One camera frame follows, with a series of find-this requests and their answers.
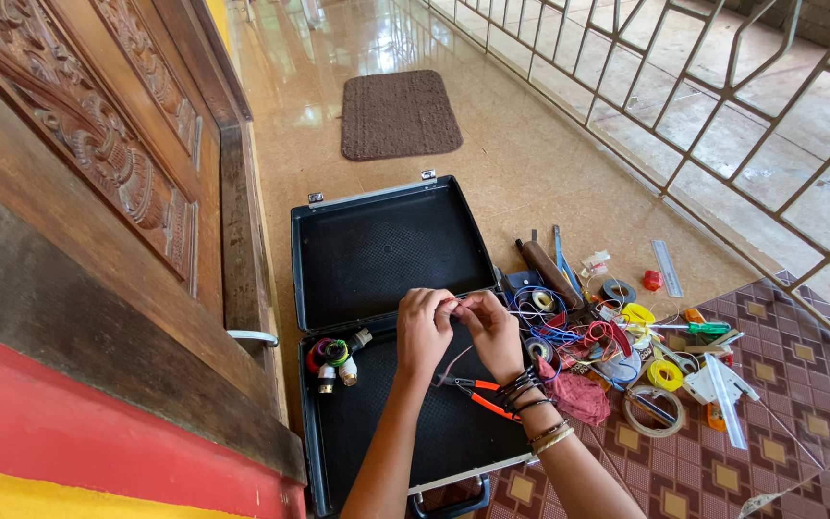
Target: black briefcase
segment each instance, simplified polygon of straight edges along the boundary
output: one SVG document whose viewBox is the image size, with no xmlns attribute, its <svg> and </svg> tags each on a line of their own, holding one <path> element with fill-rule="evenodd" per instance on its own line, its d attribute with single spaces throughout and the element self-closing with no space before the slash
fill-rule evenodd
<svg viewBox="0 0 830 519">
<path fill-rule="evenodd" d="M 401 185 L 294 208 L 293 285 L 300 341 L 300 381 L 309 488 L 316 515 L 338 514 L 376 430 L 396 372 L 398 302 L 409 288 L 447 288 L 457 295 L 497 287 L 495 271 L 453 176 L 422 174 Z M 331 394 L 318 393 L 317 373 L 306 353 L 324 337 L 349 339 L 366 328 L 373 340 L 353 355 L 358 381 L 337 378 Z M 438 367 L 472 344 L 466 326 L 454 323 L 454 339 Z M 475 348 L 451 374 L 493 382 Z M 472 402 L 454 386 L 431 387 L 421 407 L 409 474 L 410 504 L 421 491 L 477 477 L 531 459 L 520 425 Z M 453 517 L 489 501 L 482 494 L 445 507 Z M 417 506 L 413 512 L 421 514 Z"/>
</svg>

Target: ruler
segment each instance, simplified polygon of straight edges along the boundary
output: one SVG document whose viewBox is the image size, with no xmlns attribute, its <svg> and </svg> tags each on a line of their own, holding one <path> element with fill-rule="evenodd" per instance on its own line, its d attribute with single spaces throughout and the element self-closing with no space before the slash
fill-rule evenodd
<svg viewBox="0 0 830 519">
<path fill-rule="evenodd" d="M 661 277 L 665 280 L 665 288 L 668 289 L 668 295 L 671 297 L 684 297 L 684 290 L 681 289 L 681 282 L 678 281 L 678 273 L 675 272 L 674 265 L 671 264 L 671 256 L 668 254 L 668 246 L 665 245 L 665 241 L 652 240 L 652 250 L 655 252 L 656 259 L 659 260 Z"/>
</svg>

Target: cloth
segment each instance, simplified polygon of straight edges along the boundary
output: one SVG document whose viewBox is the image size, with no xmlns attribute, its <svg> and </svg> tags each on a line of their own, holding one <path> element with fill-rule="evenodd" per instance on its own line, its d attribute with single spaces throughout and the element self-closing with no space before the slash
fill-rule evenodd
<svg viewBox="0 0 830 519">
<path fill-rule="evenodd" d="M 537 358 L 537 373 L 541 379 L 548 379 L 556 374 L 556 370 Z M 604 390 L 581 375 L 562 371 L 555 380 L 543 383 L 543 389 L 554 401 L 556 409 L 590 426 L 600 425 L 610 415 L 610 402 Z"/>
</svg>

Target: wrench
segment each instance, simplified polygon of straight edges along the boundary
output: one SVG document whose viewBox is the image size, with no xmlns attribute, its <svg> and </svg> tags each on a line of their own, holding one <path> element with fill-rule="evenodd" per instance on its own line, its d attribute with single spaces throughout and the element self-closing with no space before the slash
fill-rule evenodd
<svg viewBox="0 0 830 519">
<path fill-rule="evenodd" d="M 690 375 L 691 373 L 696 373 L 700 370 L 697 362 L 681 357 L 676 354 L 672 348 L 668 348 L 663 345 L 661 341 L 655 337 L 652 337 L 652 347 L 659 348 L 663 354 L 668 356 L 668 358 L 673 360 L 674 363 L 678 365 L 678 368 L 681 368 L 681 371 L 683 371 L 685 375 Z"/>
</svg>

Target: green screwdriver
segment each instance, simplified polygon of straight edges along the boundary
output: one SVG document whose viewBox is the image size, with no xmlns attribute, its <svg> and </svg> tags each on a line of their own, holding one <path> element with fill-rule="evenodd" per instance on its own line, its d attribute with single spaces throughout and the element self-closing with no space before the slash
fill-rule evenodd
<svg viewBox="0 0 830 519">
<path fill-rule="evenodd" d="M 684 330 L 688 334 L 727 334 L 732 326 L 727 322 L 689 322 L 687 324 L 650 324 L 650 328 L 671 328 Z"/>
</svg>

